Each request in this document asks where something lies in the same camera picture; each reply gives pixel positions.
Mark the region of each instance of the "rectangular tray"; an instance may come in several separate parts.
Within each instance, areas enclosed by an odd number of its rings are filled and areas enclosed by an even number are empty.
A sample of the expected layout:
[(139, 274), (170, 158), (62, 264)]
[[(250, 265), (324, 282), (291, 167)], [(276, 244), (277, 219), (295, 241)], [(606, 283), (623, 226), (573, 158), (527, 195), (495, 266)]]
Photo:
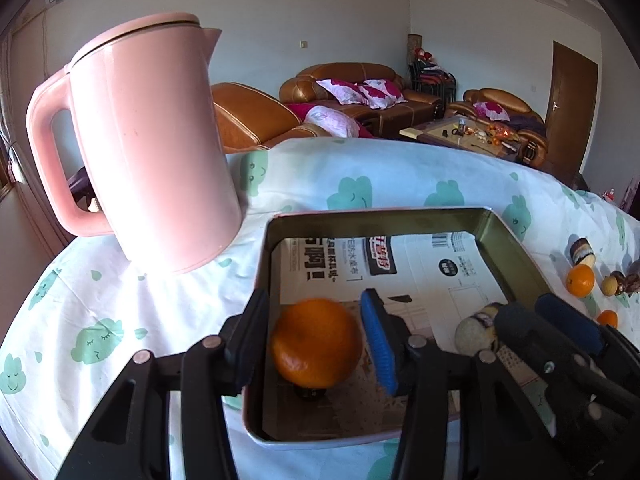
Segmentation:
[[(538, 266), (498, 215), (488, 208), (465, 207), (278, 215), (266, 228), (255, 287), (270, 290), (271, 253), (285, 238), (351, 238), (456, 231), (467, 231), (476, 237), (480, 254), (507, 300), (517, 300), (532, 310), (540, 295), (551, 292)], [(262, 446), (321, 449), (356, 446), (399, 436), (398, 430), (330, 440), (275, 440), (262, 429), (263, 386), (264, 354), (255, 369), (252, 383), (242, 393), (242, 421), (249, 436)]]

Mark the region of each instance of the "brown leather sofa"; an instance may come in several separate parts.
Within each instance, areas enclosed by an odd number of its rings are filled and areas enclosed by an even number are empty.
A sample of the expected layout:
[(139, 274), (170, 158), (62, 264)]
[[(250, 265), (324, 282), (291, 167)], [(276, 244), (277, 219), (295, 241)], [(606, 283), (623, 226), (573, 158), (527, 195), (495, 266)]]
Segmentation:
[(240, 83), (211, 86), (216, 122), (226, 153), (268, 150), (296, 137), (330, 137), (315, 124), (302, 124), (285, 105)]
[[(365, 105), (341, 105), (316, 80), (341, 79), (349, 83), (362, 83), (367, 79), (390, 79), (408, 100), (386, 110), (372, 110)], [(325, 63), (313, 65), (285, 81), (280, 87), (283, 103), (309, 103), (324, 105), (353, 117), (374, 136), (386, 139), (399, 138), (399, 131), (414, 124), (432, 121), (442, 112), (439, 97), (422, 94), (405, 88), (404, 79), (393, 69), (375, 63)]]
[[(453, 115), (464, 115), (478, 123), (488, 125), (491, 123), (487, 118), (478, 117), (474, 103), (493, 101), (507, 110), (510, 116), (527, 116), (534, 118), (540, 124), (545, 124), (539, 114), (519, 97), (505, 90), (498, 88), (481, 88), (479, 90), (467, 90), (462, 95), (462, 101), (449, 103), (445, 111), (445, 117)], [(532, 130), (518, 130), (518, 136), (523, 140), (519, 157), (532, 168), (539, 168), (545, 161), (549, 150), (548, 141)]]

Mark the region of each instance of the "silver screw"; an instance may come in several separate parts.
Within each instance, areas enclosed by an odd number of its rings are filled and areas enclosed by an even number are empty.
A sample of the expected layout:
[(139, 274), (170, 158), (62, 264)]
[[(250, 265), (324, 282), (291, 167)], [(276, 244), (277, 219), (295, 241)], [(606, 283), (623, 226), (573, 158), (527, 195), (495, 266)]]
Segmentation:
[(578, 364), (578, 366), (586, 366), (587, 361), (584, 360), (580, 354), (574, 354), (574, 361)]
[(590, 402), (587, 407), (587, 412), (593, 420), (600, 420), (602, 418), (602, 408), (597, 402)]
[(407, 342), (409, 343), (409, 346), (411, 348), (423, 348), (424, 346), (427, 345), (427, 340), (425, 339), (424, 336), (421, 336), (420, 334), (413, 334), (409, 336), (409, 339), (407, 340)]
[(487, 365), (495, 363), (495, 354), (491, 350), (481, 350), (478, 358)]
[(222, 338), (219, 335), (208, 335), (202, 340), (204, 348), (217, 348), (222, 344)]
[(149, 350), (140, 350), (133, 355), (133, 362), (137, 365), (146, 363), (151, 359), (151, 352)]

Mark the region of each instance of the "coffee table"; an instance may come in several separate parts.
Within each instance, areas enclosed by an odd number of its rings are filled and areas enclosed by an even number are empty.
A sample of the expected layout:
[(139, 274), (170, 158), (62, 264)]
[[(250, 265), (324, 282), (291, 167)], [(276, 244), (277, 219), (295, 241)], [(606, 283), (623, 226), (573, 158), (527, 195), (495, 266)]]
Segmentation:
[[(510, 162), (516, 161), (517, 152), (513, 152), (499, 144), (494, 146), (487, 142), (482, 142), (475, 135), (470, 136), (458, 136), (453, 135), (451, 131), (453, 128), (457, 128), (460, 116), (452, 116), (439, 121), (432, 121), (431, 123), (418, 124), (412, 128), (405, 128), (400, 130), (400, 135), (407, 140), (412, 139), (423, 144), (435, 144), (437, 146), (445, 146), (447, 148), (453, 148), (457, 150), (467, 150), (468, 152), (481, 153), (482, 155), (494, 156), (495, 158), (501, 158), (502, 160), (508, 160)], [(486, 126), (480, 123), (476, 123), (469, 118), (463, 118), (467, 126), (477, 128), (479, 130), (485, 130)], [(447, 137), (442, 135), (442, 131), (447, 131)]]

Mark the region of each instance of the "pink electric kettle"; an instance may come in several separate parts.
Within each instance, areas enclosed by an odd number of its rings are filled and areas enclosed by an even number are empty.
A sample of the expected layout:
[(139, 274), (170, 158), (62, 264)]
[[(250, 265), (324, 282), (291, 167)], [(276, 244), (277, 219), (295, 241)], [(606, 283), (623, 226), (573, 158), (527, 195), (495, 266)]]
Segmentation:
[[(182, 273), (218, 256), (241, 224), (214, 116), (207, 66), (220, 36), (183, 12), (104, 32), (36, 88), (27, 131), (62, 226), (114, 233), (144, 270)], [(71, 111), (101, 212), (68, 190), (51, 120)]]

